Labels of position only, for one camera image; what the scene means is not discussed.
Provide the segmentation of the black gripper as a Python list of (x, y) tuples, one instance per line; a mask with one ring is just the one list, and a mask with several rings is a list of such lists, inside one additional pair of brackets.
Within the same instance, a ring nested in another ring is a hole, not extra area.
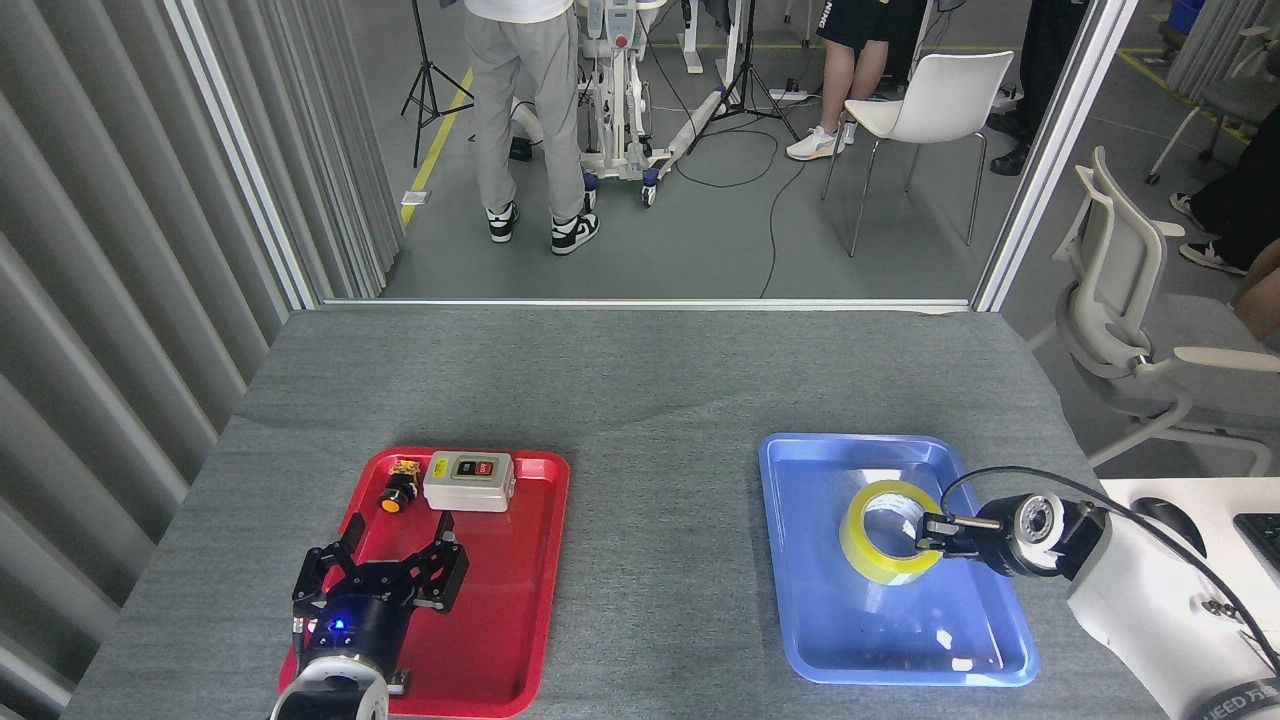
[[(355, 659), (376, 670), (396, 670), (413, 605), (449, 612), (468, 570), (468, 556), (454, 533), (453, 512), (442, 512), (431, 542), (402, 562), (362, 562), (355, 551), (366, 521), (355, 512), (339, 539), (307, 550), (292, 592), (293, 614), (315, 628), (297, 647), (297, 669), (319, 659)], [(333, 568), (346, 577), (329, 591)]]
[(1010, 511), (988, 509), (974, 516), (956, 514), (952, 518), (938, 512), (924, 512), (919, 523), (915, 547), (940, 553), (943, 559), (966, 559), (983, 562), (991, 570), (1005, 575), (1018, 574), (1011, 560), (1010, 541), (1012, 515)]

